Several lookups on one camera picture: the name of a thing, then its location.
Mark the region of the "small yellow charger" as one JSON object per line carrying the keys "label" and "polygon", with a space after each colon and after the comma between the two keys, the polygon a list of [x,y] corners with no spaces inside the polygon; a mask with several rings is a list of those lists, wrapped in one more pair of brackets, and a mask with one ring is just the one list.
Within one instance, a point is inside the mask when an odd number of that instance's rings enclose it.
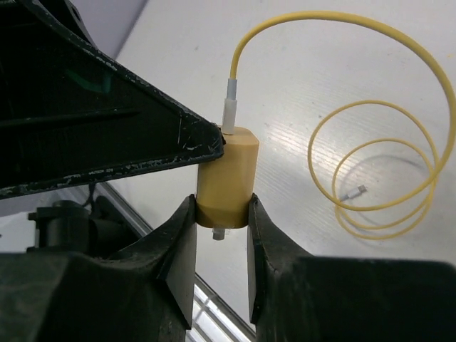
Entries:
{"label": "small yellow charger", "polygon": [[236,127],[223,138],[223,156],[200,164],[197,173],[196,222],[210,228],[215,241],[229,229],[247,226],[259,153],[259,140],[246,128]]}

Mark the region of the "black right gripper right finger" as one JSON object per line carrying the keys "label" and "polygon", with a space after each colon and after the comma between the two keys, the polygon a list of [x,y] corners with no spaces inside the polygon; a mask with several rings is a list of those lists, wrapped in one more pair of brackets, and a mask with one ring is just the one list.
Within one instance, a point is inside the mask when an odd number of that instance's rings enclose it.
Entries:
{"label": "black right gripper right finger", "polygon": [[314,256],[249,202],[249,320],[258,341],[453,341],[455,268]]}

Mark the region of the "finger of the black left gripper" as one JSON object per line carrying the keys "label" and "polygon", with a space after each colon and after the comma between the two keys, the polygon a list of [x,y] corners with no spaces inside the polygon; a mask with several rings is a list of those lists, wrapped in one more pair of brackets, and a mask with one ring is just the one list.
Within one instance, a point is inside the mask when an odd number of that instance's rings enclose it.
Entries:
{"label": "finger of the black left gripper", "polygon": [[69,1],[1,3],[1,197],[216,160],[219,128],[101,52]]}

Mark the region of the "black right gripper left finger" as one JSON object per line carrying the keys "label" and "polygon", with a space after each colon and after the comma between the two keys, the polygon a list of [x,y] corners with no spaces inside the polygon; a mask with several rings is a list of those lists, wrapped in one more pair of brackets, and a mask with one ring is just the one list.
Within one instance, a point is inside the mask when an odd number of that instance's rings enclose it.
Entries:
{"label": "black right gripper left finger", "polygon": [[35,248],[3,253],[1,339],[140,341],[128,310],[139,307],[152,264],[132,266],[114,255]]}

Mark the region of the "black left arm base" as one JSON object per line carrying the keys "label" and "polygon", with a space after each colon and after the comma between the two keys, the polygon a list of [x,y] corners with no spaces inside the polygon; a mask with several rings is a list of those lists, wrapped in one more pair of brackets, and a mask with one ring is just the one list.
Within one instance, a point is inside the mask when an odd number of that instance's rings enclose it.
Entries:
{"label": "black left arm base", "polygon": [[59,200],[50,207],[38,207],[28,214],[38,237],[35,249],[74,251],[107,258],[139,240],[120,211],[99,196],[91,209],[71,200]]}

